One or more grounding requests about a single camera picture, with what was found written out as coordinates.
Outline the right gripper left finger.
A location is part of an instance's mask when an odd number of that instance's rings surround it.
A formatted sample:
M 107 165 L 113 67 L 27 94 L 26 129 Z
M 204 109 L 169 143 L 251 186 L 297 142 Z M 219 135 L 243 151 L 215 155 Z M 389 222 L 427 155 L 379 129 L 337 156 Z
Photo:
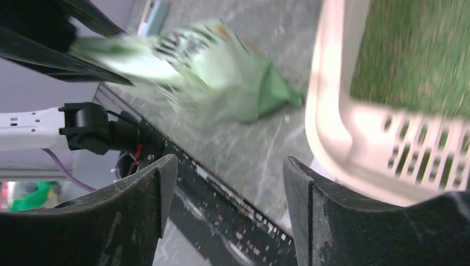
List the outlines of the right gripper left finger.
M 2 265 L 151 265 L 178 176 L 165 155 L 53 208 L 1 213 Z

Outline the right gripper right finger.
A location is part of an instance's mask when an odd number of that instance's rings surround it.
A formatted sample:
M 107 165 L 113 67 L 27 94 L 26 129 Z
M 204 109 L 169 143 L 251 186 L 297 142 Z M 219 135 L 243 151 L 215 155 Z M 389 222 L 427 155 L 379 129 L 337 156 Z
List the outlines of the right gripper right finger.
M 398 207 L 283 163 L 299 265 L 468 265 L 469 193 Z

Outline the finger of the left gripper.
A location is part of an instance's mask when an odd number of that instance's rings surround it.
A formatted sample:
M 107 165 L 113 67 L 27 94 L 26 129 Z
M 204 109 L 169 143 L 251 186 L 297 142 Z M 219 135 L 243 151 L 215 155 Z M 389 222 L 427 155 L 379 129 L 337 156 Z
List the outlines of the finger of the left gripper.
M 1 58 L 54 79 L 69 83 L 112 82 L 130 85 L 121 75 L 58 52 L 1 27 Z
M 89 0 L 57 0 L 55 2 L 69 16 L 99 35 L 110 37 L 125 32 Z

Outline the beige litter box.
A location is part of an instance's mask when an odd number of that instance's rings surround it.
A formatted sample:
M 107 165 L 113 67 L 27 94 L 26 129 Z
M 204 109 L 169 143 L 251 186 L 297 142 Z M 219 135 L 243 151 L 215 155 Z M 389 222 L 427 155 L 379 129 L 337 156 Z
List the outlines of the beige litter box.
M 369 1 L 323 3 L 305 104 L 313 155 L 339 184 L 397 206 L 468 191 L 468 122 L 350 97 L 369 6 Z

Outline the green cat litter bag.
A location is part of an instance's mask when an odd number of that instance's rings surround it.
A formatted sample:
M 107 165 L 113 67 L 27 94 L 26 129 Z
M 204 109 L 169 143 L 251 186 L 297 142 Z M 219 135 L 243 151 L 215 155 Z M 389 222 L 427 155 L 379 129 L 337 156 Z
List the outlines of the green cat litter bag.
M 127 78 L 120 90 L 163 101 L 199 126 L 249 123 L 285 104 L 301 106 L 271 59 L 219 19 L 161 35 L 81 37 L 70 53 Z

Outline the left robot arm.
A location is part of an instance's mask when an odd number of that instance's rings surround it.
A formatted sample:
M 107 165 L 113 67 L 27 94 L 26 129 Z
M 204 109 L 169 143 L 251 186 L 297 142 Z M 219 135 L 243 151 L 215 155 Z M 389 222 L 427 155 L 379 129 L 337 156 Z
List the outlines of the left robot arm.
M 1 2 L 1 150 L 88 150 L 134 155 L 140 167 L 162 156 L 163 142 L 148 122 L 90 102 L 63 103 L 54 94 L 84 83 L 129 80 L 69 54 L 79 21 L 92 32 L 124 32 L 134 1 Z

